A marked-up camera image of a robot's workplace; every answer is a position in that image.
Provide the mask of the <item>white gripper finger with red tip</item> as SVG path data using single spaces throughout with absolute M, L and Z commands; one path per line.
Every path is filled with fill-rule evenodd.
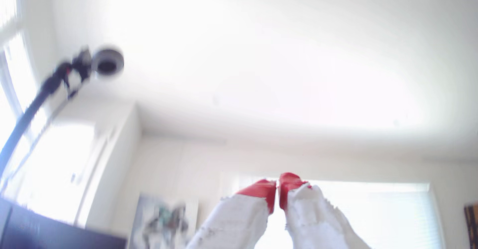
M 262 179 L 225 197 L 199 228 L 187 249 L 253 249 L 274 211 L 276 181 Z
M 369 249 L 317 185 L 294 173 L 279 178 L 279 204 L 294 249 Z

